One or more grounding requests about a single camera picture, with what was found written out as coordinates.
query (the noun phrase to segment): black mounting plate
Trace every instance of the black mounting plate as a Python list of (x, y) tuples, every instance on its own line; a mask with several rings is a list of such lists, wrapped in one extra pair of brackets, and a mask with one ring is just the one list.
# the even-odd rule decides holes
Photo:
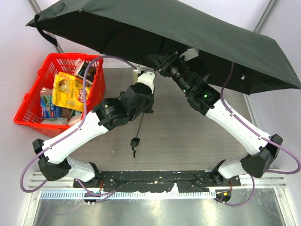
[[(178, 171), (103, 171), (103, 190), (105, 192), (118, 188), (119, 192), (170, 192), (177, 184), (179, 192), (208, 192), (208, 187), (229, 186), (212, 180), (212, 172), (205, 170)], [(239, 177), (231, 178), (232, 186), (240, 186)], [(74, 181), (74, 188), (80, 185)]]

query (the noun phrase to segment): grocery item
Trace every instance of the grocery item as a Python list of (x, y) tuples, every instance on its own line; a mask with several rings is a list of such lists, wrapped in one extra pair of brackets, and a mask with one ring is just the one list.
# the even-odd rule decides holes
[(41, 122), (41, 124), (66, 126), (68, 124), (68, 119), (54, 119), (54, 120), (45, 119)]
[(68, 126), (73, 126), (73, 125), (75, 125), (76, 123), (78, 123), (78, 122), (80, 121), (81, 117), (82, 117), (82, 113), (73, 116), (73, 117), (69, 120)]
[[(74, 75), (77, 78), (80, 78), (80, 79), (83, 80), (84, 79), (84, 73), (85, 73), (85, 70), (86, 70), (87, 66), (88, 66), (87, 62), (85, 62), (84, 60), (78, 59), (75, 62)], [(96, 74), (96, 67), (93, 67), (93, 66), (90, 67), (90, 69), (87, 73), (87, 78), (86, 78), (86, 84), (88, 86), (92, 86), (95, 74)]]
[(79, 111), (74, 111), (74, 115), (78, 115), (78, 114), (81, 114), (81, 112), (79, 112)]
[(69, 108), (64, 108), (64, 107), (61, 107), (62, 111), (61, 111), (61, 118), (65, 118), (65, 119), (70, 119), (72, 116), (75, 115), (75, 112), (74, 110), (72, 109), (69, 109)]
[(53, 105), (52, 89), (45, 87), (40, 91), (41, 118), (57, 119), (61, 117), (61, 108)]
[[(60, 72), (55, 76), (53, 84), (53, 104), (82, 112), (84, 110), (84, 93), (82, 81), (73, 75)], [(85, 87), (86, 98), (91, 88)]]

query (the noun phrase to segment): red basket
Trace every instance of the red basket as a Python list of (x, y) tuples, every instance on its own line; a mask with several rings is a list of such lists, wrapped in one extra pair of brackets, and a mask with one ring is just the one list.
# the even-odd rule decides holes
[[(96, 55), (81, 53), (51, 53), (47, 56), (44, 64), (38, 71), (38, 77), (29, 93), (24, 96), (24, 100), (19, 108), (14, 122), (19, 125), (29, 126), (49, 137), (55, 137), (64, 132), (70, 126), (41, 124), (43, 119), (40, 112), (40, 91), (42, 87), (53, 88), (54, 76), (59, 72), (73, 74), (75, 61), (85, 60), (90, 63)], [(87, 99), (87, 112), (91, 111), (95, 105), (101, 102), (105, 91), (103, 76), (103, 60), (93, 64), (97, 67), (97, 72), (93, 81), (90, 95)]]

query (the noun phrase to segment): black umbrella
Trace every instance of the black umbrella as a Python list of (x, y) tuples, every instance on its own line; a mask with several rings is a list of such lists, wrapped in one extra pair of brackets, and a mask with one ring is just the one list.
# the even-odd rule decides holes
[(149, 54), (199, 49), (188, 61), (202, 62), (208, 83), (222, 86), (231, 62), (237, 65), (227, 88), (246, 94), (301, 89), (278, 44), (177, 0), (61, 0), (39, 13), (29, 26), (128, 61), (152, 67)]

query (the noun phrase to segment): gray floor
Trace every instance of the gray floor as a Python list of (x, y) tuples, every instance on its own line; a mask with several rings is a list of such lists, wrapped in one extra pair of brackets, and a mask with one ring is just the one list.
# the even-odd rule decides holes
[[(242, 203), (250, 192), (250, 189), (233, 190), (231, 202)], [(74, 207), (79, 208), (65, 214)], [(285, 223), (274, 189), (256, 189), (253, 199), (241, 207), (202, 199), (113, 200), (95, 206), (80, 206), (74, 200), (42, 200), (33, 225), (284, 226)]]
[[(133, 84), (131, 69), (105, 69), (104, 74), (105, 97), (117, 97)], [(144, 117), (136, 158), (130, 141), (139, 118), (94, 138), (71, 157), (92, 161), (100, 170), (206, 170), (245, 152), (220, 125), (194, 111), (172, 79), (157, 76), (155, 86), (154, 114)], [(227, 90), (225, 98), (250, 119), (242, 94)]]

